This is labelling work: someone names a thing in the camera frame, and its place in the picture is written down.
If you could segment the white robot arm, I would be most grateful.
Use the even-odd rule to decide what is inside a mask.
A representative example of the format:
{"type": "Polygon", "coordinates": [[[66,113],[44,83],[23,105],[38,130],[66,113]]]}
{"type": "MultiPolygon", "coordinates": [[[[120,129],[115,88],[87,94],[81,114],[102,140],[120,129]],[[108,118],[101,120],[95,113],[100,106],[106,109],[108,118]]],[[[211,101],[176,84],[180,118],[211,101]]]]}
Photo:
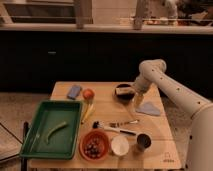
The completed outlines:
{"type": "Polygon", "coordinates": [[[139,64],[139,75],[133,88],[145,94],[152,83],[166,94],[192,122],[185,168],[187,171],[213,171],[213,102],[165,74],[162,59],[145,60],[139,64]]]}

